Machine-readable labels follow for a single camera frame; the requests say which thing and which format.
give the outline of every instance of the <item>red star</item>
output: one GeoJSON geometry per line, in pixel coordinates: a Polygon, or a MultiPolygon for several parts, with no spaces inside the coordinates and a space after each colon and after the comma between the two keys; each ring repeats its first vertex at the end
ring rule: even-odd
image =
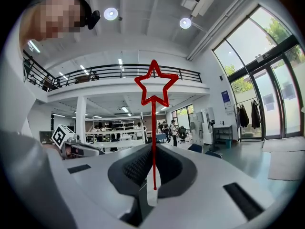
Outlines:
{"type": "Polygon", "coordinates": [[[149,66],[148,72],[146,75],[136,77],[134,81],[139,85],[139,87],[142,88],[142,105],[146,105],[149,102],[158,102],[162,104],[165,107],[169,106],[168,96],[167,96],[167,90],[179,79],[178,75],[176,74],[164,74],[161,72],[159,65],[156,60],[152,60],[151,65],[149,66]],[[161,78],[167,78],[171,79],[163,88],[163,96],[164,100],[157,97],[157,96],[151,96],[150,98],[146,99],[147,90],[146,87],[141,83],[142,80],[147,80],[151,77],[153,70],[156,70],[157,74],[161,78]]]}

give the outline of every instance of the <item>red star-shaped stick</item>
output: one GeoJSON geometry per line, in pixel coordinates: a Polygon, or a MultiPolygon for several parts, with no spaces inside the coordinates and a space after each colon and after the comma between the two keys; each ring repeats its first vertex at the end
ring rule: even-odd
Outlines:
{"type": "Polygon", "coordinates": [[[148,103],[152,102],[152,153],[153,153],[153,185],[154,190],[157,190],[156,186],[156,102],[162,104],[165,107],[168,107],[169,101],[167,96],[167,90],[179,79],[178,75],[176,74],[164,74],[161,72],[159,65],[156,60],[152,60],[151,65],[149,66],[148,72],[146,75],[136,77],[134,81],[141,87],[143,90],[142,92],[142,105],[147,105],[148,103]],[[151,77],[153,70],[156,70],[157,74],[161,78],[171,79],[163,88],[163,97],[164,100],[157,97],[151,96],[150,98],[146,99],[147,90],[146,87],[141,83],[142,80],[147,80],[151,77]]]}

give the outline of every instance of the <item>black coat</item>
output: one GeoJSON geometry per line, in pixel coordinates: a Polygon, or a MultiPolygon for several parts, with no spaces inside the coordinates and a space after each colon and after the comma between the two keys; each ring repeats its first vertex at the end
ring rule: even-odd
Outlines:
{"type": "Polygon", "coordinates": [[[252,118],[252,127],[253,127],[253,129],[260,128],[261,127],[261,117],[259,116],[258,108],[257,108],[255,100],[252,103],[251,118],[252,118]]]}
{"type": "Polygon", "coordinates": [[[247,127],[249,125],[249,118],[246,112],[246,109],[242,105],[239,111],[240,125],[242,127],[247,127]]]}

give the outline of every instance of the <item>red stick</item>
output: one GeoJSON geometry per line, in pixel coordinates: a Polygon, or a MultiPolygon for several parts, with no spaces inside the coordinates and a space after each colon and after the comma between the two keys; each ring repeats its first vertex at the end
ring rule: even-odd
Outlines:
{"type": "Polygon", "coordinates": [[[153,155],[153,160],[152,160],[152,169],[153,169],[153,185],[154,185],[154,190],[157,190],[156,186],[156,101],[153,98],[152,99],[152,155],[153,155]]]}

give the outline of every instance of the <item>chair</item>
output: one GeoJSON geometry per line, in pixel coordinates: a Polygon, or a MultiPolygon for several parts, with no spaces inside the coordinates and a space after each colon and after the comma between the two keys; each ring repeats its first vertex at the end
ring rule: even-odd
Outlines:
{"type": "Polygon", "coordinates": [[[201,145],[193,143],[188,150],[197,152],[197,153],[202,153],[203,152],[203,147],[201,145]]]}
{"type": "Polygon", "coordinates": [[[185,142],[185,138],[186,138],[186,129],[185,129],[183,126],[181,126],[181,127],[179,128],[179,137],[181,138],[181,140],[178,141],[178,142],[180,142],[180,143],[182,143],[183,141],[185,142]]]}
{"type": "Polygon", "coordinates": [[[220,154],[217,154],[217,153],[212,152],[212,151],[210,151],[210,150],[206,151],[206,152],[205,152],[205,155],[214,156],[214,157],[216,157],[216,158],[220,158],[220,159],[222,159],[222,158],[223,158],[223,157],[222,157],[220,154]]]}

